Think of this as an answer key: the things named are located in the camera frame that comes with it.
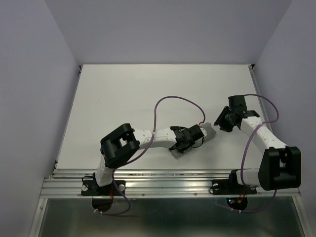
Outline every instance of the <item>black wire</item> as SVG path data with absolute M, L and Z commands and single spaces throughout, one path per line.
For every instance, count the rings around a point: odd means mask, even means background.
M 192 147 L 192 148 L 199 148 L 200 146 L 202 146 L 203 145 L 203 143 L 204 143 L 204 137 L 202 138 L 202 143 L 201 143 L 201 145 L 199 145 L 199 146 L 197 146 L 197 147 Z
M 84 183 L 84 180 L 83 180 L 84 178 L 93 178 L 93 177 L 92 177 L 92 176 L 89 176 L 89 175 L 85 175 L 85 176 L 83 176 L 83 177 L 81 178 L 83 185 L 85 185 L 85 187 L 88 189 L 89 186 Z

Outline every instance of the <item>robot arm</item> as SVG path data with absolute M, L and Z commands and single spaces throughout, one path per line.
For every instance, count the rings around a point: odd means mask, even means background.
M 237 126 L 249 137 L 259 126 L 252 141 L 263 154 L 260 168 L 245 169 L 244 183 L 248 186 L 261 186 L 264 190 L 297 188 L 301 184 L 301 152 L 297 147 L 289 147 L 262 124 L 255 111 L 248 111 L 243 95 L 229 97 L 226 106 L 214 125 L 225 132 L 231 132 Z M 228 186 L 243 185 L 241 171 L 233 170 Z
M 102 157 L 94 173 L 97 187 L 111 184 L 112 173 L 128 164 L 136 151 L 147 148 L 153 135 L 150 148 L 167 148 L 176 157 L 190 151 L 200 141 L 213 137 L 215 133 L 210 123 L 190 128 L 172 126 L 157 130 L 154 134 L 149 130 L 133 129 L 129 123 L 125 123 L 101 140 Z

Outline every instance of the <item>metal frame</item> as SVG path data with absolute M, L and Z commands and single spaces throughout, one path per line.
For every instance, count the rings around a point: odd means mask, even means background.
M 249 72 L 255 86 L 260 94 L 253 68 L 249 65 Z M 265 121 L 268 115 L 262 99 L 259 98 L 261 110 Z M 80 195 L 82 183 L 81 177 L 91 175 L 95 170 L 91 169 L 54 169 L 50 178 L 43 182 L 39 197 L 39 203 L 33 219 L 30 237 L 37 237 L 43 221 L 48 198 L 91 198 Z M 126 181 L 125 193 L 129 198 L 218 198 L 232 196 L 215 196 L 209 193 L 212 186 L 211 180 L 225 179 L 231 170 L 124 170 L 116 171 L 116 179 Z M 257 189 L 258 194 L 253 197 L 270 197 L 273 191 L 266 192 Z M 299 189 L 279 190 L 278 197 L 293 197 L 298 217 L 306 237 L 312 237 L 313 231 L 304 208 Z

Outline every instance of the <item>wall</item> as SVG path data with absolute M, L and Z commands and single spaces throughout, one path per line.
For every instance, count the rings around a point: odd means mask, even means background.
M 78 65 L 43 0 L 0 8 L 0 235 L 28 236 L 53 168 Z
M 290 0 L 46 0 L 80 64 L 256 63 Z
M 275 134 L 302 151 L 300 188 L 316 233 L 316 1 L 294 0 L 262 52 L 255 75 L 260 92 L 276 103 Z M 273 108 L 267 107 L 270 118 Z

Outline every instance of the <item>white tabletop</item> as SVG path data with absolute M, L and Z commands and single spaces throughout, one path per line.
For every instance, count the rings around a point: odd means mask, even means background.
M 199 104 L 206 121 L 214 123 L 228 97 L 255 93 L 247 65 L 84 65 L 57 169 L 96 169 L 100 140 L 123 123 L 153 129 L 154 106 L 167 95 Z M 258 98 L 247 97 L 247 107 L 262 117 Z M 191 127 L 202 120 L 195 106 L 167 99 L 158 107 L 157 129 Z M 234 169 L 240 168 L 248 137 L 237 127 L 199 149 L 175 159 L 163 148 L 149 149 L 124 169 Z M 251 144 L 246 168 L 259 168 L 262 154 Z

